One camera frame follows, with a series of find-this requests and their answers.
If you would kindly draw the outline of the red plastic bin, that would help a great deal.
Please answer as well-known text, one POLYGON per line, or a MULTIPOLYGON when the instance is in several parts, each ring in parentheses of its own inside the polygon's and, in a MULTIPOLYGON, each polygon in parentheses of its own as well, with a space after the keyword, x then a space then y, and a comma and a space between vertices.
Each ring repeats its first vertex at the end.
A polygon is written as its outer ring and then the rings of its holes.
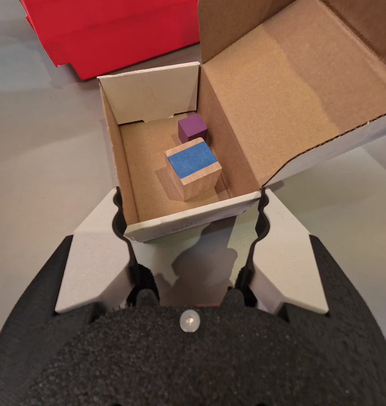
POLYGON ((197 0, 21 0, 57 67, 82 80, 199 43, 197 0))

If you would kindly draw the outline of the purple cube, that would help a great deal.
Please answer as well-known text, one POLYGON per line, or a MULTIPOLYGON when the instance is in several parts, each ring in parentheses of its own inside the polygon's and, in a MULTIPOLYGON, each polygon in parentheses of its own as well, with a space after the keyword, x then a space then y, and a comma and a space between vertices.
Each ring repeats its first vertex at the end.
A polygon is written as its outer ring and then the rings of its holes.
POLYGON ((208 128, 198 113, 180 119, 177 125, 178 137, 182 144, 197 138, 206 142, 208 128))

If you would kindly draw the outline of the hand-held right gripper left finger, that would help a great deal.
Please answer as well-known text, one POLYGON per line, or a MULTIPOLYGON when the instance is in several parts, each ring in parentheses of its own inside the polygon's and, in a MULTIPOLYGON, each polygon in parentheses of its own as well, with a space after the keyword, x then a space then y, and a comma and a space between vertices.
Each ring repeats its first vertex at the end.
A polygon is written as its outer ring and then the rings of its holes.
POLYGON ((107 311, 126 307, 131 292, 130 254, 113 230, 118 211, 113 188, 74 231, 55 311, 100 303, 107 311))

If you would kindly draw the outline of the grey desk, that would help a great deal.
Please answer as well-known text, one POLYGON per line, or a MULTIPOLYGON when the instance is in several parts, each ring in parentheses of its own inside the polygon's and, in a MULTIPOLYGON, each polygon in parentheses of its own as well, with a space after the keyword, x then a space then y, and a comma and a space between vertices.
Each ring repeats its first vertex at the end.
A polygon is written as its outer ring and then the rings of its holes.
MULTIPOLYGON (((62 239, 115 185, 98 82, 55 67, 19 1, 0 1, 0 330, 62 239)), ((386 336, 386 136, 274 184, 386 336)))

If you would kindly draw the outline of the wooden block blue face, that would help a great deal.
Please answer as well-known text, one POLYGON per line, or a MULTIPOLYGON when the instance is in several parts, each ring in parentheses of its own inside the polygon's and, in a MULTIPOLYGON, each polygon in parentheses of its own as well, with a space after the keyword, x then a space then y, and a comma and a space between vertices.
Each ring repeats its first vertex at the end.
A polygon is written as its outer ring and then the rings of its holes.
POLYGON ((196 138, 165 151, 170 180, 182 201, 213 189, 222 167, 203 138, 196 138))

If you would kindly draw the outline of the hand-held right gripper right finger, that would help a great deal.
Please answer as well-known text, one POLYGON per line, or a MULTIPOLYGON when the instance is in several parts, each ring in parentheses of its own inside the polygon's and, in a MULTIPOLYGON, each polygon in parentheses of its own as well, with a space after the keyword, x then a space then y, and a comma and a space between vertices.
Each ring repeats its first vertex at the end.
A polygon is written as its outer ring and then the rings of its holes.
POLYGON ((311 235, 267 188, 261 190, 256 239, 234 288, 245 305, 277 315, 285 304, 328 313, 311 235))

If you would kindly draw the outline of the white cardboard box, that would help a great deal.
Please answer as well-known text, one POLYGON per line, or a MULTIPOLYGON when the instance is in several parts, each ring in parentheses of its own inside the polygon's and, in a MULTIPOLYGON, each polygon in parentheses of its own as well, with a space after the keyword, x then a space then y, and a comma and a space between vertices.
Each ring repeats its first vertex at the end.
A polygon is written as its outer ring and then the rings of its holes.
POLYGON ((263 187, 386 135, 386 1, 199 1, 198 62, 98 77, 125 237, 241 214, 263 187), (221 164, 182 201, 165 150, 197 112, 221 164))

